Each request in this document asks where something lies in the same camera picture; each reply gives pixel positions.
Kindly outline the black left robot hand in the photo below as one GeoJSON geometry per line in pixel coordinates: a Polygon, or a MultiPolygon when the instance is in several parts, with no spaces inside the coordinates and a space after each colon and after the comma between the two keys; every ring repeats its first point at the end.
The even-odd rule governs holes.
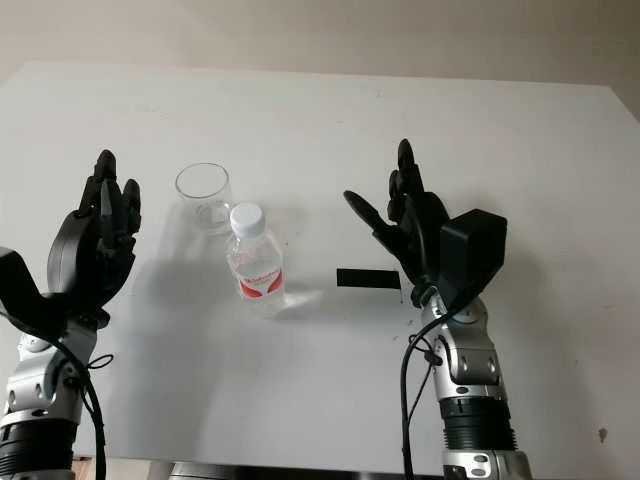
{"type": "Polygon", "coordinates": [[[104,150],[78,208],[66,216],[54,239],[47,263],[50,291],[78,310],[103,307],[129,276],[140,226],[139,184],[129,179],[120,187],[116,158],[104,150]]]}

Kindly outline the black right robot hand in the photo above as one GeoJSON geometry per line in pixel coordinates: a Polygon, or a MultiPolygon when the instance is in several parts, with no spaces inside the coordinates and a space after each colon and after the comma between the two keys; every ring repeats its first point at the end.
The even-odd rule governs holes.
{"type": "Polygon", "coordinates": [[[400,141],[397,158],[397,168],[389,178],[387,220],[359,194],[346,190],[343,196],[371,228],[373,237],[399,261],[413,284],[411,301],[419,308],[436,290],[439,232],[449,215],[440,198],[424,189],[408,139],[400,141]]]}

